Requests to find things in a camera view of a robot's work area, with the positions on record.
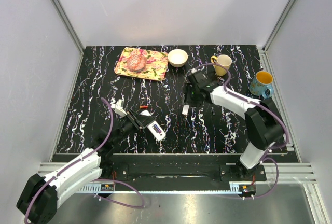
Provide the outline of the white remote control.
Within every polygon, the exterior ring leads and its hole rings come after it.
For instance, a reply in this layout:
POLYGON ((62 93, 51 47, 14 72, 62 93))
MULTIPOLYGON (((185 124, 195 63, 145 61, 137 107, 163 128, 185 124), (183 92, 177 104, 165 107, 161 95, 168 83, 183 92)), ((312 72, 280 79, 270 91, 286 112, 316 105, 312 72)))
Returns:
MULTIPOLYGON (((143 115, 151 115, 148 110, 144 110, 141 112, 143 115)), ((161 141, 166 137, 165 131, 161 128, 159 123, 155 120, 153 123, 148 125, 146 128, 149 129, 151 134, 155 137, 157 141, 161 141)))

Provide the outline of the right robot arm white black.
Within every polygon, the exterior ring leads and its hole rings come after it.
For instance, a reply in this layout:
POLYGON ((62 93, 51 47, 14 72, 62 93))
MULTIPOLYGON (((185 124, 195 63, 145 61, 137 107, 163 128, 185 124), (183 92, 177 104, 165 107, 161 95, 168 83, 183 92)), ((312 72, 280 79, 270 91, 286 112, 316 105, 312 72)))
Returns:
POLYGON ((244 96, 196 71, 184 84, 184 104, 201 107, 205 102, 224 107, 245 120, 249 144, 239 158, 236 175, 241 180, 250 179, 268 150, 284 137, 287 128, 271 98, 259 100, 244 96))

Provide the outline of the white battery cover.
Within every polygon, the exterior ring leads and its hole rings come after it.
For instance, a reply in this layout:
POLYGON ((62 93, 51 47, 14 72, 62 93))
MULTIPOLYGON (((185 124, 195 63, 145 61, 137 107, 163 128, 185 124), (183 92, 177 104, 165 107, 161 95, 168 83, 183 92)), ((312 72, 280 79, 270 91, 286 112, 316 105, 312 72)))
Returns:
POLYGON ((184 105, 184 106, 183 106, 182 114, 183 114, 183 115, 188 115, 188 110, 189 110, 189 106, 188 106, 188 105, 184 105))

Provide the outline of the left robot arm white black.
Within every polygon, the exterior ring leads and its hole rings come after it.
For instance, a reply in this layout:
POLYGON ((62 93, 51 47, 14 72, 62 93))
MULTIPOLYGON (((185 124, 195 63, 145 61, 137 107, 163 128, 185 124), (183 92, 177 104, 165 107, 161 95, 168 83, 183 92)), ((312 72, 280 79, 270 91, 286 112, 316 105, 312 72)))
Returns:
POLYGON ((156 119, 147 110, 121 113, 118 123, 114 116, 117 113, 110 111, 109 129, 100 133, 91 148, 86 148, 60 169, 45 176, 36 173, 28 179, 16 203, 25 223, 48 223, 60 206, 83 186, 111 177, 110 157, 117 152, 122 139, 145 128, 154 130, 156 119))

